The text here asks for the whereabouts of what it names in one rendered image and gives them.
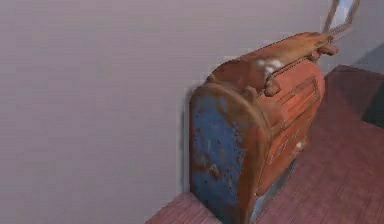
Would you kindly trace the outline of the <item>rusty orange blue cabinet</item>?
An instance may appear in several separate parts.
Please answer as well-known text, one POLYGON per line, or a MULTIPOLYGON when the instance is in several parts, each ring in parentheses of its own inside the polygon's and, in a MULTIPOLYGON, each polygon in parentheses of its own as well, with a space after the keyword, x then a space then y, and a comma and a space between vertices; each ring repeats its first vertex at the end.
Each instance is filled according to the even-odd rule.
POLYGON ((189 100, 190 190, 222 224, 252 224, 281 188, 325 92, 317 64, 338 51, 304 32, 230 59, 189 100))

